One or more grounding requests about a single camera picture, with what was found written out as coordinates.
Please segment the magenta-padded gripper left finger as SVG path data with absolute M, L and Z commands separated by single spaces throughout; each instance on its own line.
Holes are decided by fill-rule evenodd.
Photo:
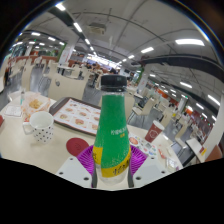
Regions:
M 84 188 L 97 187 L 97 173 L 89 146 L 77 156 L 70 156 L 56 172 L 56 175 Z

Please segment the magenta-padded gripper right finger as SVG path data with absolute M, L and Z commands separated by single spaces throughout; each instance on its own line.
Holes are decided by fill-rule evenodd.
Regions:
M 128 186 L 140 188 L 167 175 L 165 167 L 154 157 L 149 157 L 140 149 L 131 147 L 128 171 Z

